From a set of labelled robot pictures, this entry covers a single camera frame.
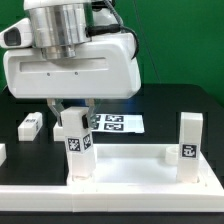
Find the white platform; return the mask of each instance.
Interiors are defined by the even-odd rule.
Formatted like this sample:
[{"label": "white platform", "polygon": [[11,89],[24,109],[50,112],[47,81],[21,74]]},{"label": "white platform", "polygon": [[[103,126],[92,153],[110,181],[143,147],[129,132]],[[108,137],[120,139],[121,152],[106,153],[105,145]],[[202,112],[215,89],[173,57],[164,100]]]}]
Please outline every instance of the white platform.
[{"label": "white platform", "polygon": [[96,145],[95,182],[70,186],[0,186],[1,211],[224,212],[224,190],[201,155],[199,182],[176,182],[165,163],[170,145]]}]

